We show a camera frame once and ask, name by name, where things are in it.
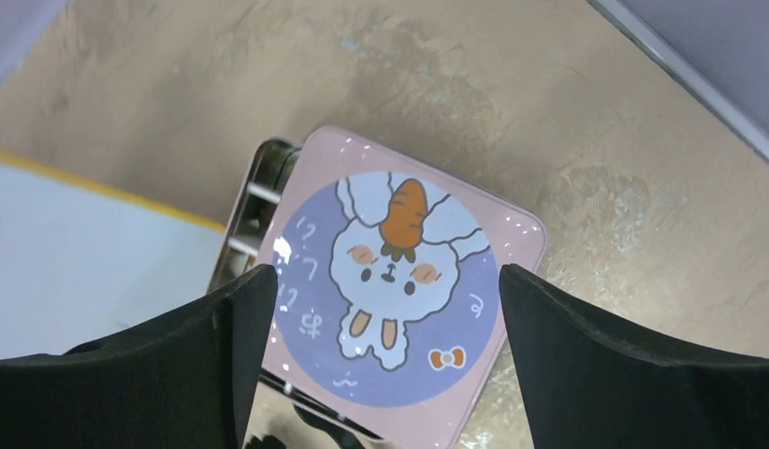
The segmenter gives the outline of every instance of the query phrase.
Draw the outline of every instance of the floor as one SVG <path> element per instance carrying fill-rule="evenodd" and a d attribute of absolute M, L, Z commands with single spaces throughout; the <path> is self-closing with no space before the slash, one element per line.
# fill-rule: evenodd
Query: floor
<path fill-rule="evenodd" d="M 73 0 L 0 90 L 0 147 L 218 221 L 328 123 L 535 212 L 571 293 L 769 356 L 769 167 L 583 1 Z M 510 358 L 459 447 L 531 447 Z M 254 421 L 331 447 L 269 392 Z"/>

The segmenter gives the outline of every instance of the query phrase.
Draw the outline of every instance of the white rabbit illustration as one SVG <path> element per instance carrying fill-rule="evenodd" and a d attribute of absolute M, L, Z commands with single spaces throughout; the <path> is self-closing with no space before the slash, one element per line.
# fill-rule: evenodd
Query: white rabbit illustration
<path fill-rule="evenodd" d="M 489 248 L 472 215 L 446 192 L 399 173 L 338 181 L 349 220 L 332 245 L 329 274 L 348 301 L 338 343 L 346 358 L 372 349 L 383 369 L 407 360 L 406 325 L 444 309 L 459 263 Z"/>

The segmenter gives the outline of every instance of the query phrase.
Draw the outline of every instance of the white board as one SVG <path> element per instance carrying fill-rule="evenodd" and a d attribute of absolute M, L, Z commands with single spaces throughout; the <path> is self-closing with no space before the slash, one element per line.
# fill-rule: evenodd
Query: white board
<path fill-rule="evenodd" d="M 0 359 L 61 354 L 202 297 L 222 239 L 0 162 Z"/>

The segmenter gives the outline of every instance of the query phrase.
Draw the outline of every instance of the purple circle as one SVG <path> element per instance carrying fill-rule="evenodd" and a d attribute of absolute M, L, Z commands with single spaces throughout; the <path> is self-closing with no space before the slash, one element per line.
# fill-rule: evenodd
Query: purple circle
<path fill-rule="evenodd" d="M 401 201 L 405 192 L 418 199 Z M 410 224 L 423 232 L 415 253 L 397 258 L 398 248 L 385 251 L 381 220 L 392 215 L 396 223 L 412 211 L 407 203 L 428 213 Z M 500 306 L 494 255 L 471 213 L 433 183 L 389 172 L 335 182 L 299 207 L 274 249 L 283 341 L 311 378 L 341 398 L 373 407 L 434 398 L 489 343 Z"/>

